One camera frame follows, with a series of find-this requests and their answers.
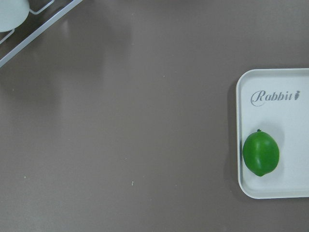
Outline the white rabbit tray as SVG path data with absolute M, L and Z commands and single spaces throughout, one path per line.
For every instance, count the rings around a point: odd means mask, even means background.
M 309 71 L 255 69 L 236 85 L 238 183 L 255 199 L 309 195 Z M 242 158 L 246 138 L 261 130 L 277 143 L 280 159 L 274 171 L 259 177 Z

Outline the green lime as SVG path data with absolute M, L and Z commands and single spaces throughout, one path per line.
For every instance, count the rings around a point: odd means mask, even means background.
M 277 142 L 261 129 L 246 138 L 242 155 L 247 168 L 259 177 L 274 171 L 280 160 Z

